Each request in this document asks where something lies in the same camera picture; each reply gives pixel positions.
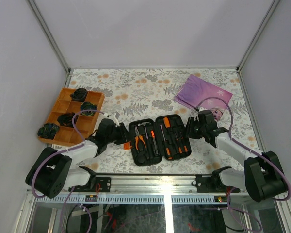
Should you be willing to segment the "orange handled pliers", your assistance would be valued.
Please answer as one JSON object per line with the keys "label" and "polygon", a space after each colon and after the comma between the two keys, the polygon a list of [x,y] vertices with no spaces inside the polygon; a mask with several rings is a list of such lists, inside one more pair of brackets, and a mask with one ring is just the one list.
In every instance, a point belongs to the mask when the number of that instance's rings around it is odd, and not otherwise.
{"label": "orange handled pliers", "polygon": [[146,150],[147,149],[146,143],[143,139],[143,136],[140,135],[137,125],[135,125],[134,128],[135,128],[135,134],[136,134],[136,136],[135,136],[135,148],[136,148],[136,150],[137,151]]}

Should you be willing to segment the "orange handled screwdriver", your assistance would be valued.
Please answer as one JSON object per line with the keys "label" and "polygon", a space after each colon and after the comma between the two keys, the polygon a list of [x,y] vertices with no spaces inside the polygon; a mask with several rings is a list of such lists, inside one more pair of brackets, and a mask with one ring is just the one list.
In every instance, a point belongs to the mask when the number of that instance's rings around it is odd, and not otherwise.
{"label": "orange handled screwdriver", "polygon": [[171,129],[171,126],[170,126],[169,119],[167,117],[164,117],[163,118],[163,122],[164,122],[165,128],[167,129],[168,133],[171,134],[172,133],[172,129]]}

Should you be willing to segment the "black plastic tool case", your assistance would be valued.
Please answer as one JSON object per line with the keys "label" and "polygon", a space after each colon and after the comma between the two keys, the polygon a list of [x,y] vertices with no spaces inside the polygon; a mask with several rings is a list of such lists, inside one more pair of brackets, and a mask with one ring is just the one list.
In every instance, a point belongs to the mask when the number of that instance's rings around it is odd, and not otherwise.
{"label": "black plastic tool case", "polygon": [[[172,129],[172,133],[169,134],[167,129],[165,128],[163,118],[167,117],[170,121],[170,126]],[[162,132],[160,129],[160,124],[162,125],[163,132],[165,138],[167,140],[167,145],[171,152],[172,160],[167,159],[167,153],[164,146],[164,140],[162,136]],[[140,135],[143,136],[143,139],[146,143],[146,150],[137,151],[135,148],[135,128],[134,126],[137,125]],[[154,130],[155,139],[158,147],[159,155],[155,155],[154,153],[154,145],[151,137],[151,130]],[[124,144],[125,150],[130,150],[134,163],[138,166],[149,166],[158,164],[162,161],[162,159],[166,159],[167,161],[174,161],[179,160],[182,158],[186,158],[191,155],[192,150],[190,146],[190,141],[188,138],[185,137],[185,126],[182,121],[182,118],[179,115],[166,115],[166,116],[159,116],[156,120],[152,119],[143,119],[134,121],[129,124],[129,133],[133,135],[133,139]],[[183,145],[181,143],[181,139],[184,138],[186,147],[188,152],[184,151]],[[176,139],[179,139],[181,143],[181,148],[183,153],[179,154],[179,150],[176,144]]]}

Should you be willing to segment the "black handled screwdriver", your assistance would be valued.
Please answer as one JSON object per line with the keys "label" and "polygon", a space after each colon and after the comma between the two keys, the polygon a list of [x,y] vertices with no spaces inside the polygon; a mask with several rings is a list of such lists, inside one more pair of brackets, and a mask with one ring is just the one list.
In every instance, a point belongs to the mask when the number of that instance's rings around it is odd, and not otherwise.
{"label": "black handled screwdriver", "polygon": [[166,150],[166,153],[167,153],[167,159],[168,160],[172,160],[171,152],[170,152],[169,147],[167,145],[167,140],[165,138],[165,135],[164,135],[163,128],[162,128],[161,124],[160,124],[160,129],[161,129],[163,140],[164,140],[164,146],[165,146],[165,150]]}

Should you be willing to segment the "orange metal file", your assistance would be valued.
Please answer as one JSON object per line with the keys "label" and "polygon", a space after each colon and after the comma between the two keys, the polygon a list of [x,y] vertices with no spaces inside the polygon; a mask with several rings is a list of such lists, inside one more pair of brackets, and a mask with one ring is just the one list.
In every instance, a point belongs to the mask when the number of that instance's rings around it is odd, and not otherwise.
{"label": "orange metal file", "polygon": [[154,145],[154,153],[155,153],[155,155],[159,155],[154,130],[151,130],[151,137],[152,137],[152,141],[153,141],[153,145]]}

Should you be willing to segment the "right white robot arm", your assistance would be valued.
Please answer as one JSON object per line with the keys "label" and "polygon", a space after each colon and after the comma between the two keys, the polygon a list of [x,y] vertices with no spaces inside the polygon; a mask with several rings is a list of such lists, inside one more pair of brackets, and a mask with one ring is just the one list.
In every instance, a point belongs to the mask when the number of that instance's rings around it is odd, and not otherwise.
{"label": "right white robot arm", "polygon": [[211,180],[214,190],[220,192],[228,186],[235,187],[246,191],[255,202],[275,199],[282,193],[287,193],[282,201],[291,197],[291,185],[284,175],[278,156],[272,151],[252,150],[233,138],[230,130],[218,127],[210,110],[200,111],[196,118],[188,118],[185,136],[204,139],[243,166],[243,171],[231,167],[216,170],[214,173],[217,176]]}

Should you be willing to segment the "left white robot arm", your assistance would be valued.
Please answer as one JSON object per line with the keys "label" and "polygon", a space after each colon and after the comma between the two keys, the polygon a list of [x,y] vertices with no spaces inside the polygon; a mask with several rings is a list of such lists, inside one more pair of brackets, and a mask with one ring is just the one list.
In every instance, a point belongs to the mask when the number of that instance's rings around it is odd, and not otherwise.
{"label": "left white robot arm", "polygon": [[92,191],[98,186],[96,173],[86,166],[73,166],[101,155],[110,143],[121,145],[131,140],[132,135],[123,123],[116,126],[113,120],[103,119],[96,132],[79,144],[62,151],[44,148],[25,183],[37,198],[54,198],[62,190]]}

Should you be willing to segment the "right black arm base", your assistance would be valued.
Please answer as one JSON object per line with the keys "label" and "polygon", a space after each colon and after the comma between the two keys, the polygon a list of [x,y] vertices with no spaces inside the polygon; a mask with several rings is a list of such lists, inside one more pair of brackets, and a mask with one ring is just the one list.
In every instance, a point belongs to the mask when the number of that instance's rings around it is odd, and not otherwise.
{"label": "right black arm base", "polygon": [[226,193],[232,187],[224,185],[219,174],[228,168],[217,169],[212,174],[196,174],[195,184],[191,182],[191,185],[196,187],[198,193]]}

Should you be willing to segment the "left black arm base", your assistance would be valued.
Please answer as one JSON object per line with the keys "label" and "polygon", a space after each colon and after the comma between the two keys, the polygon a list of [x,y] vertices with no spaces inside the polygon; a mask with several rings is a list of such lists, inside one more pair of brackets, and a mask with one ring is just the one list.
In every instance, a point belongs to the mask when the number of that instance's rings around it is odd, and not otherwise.
{"label": "left black arm base", "polygon": [[109,193],[111,190],[111,177],[90,178],[85,186],[85,192]]}

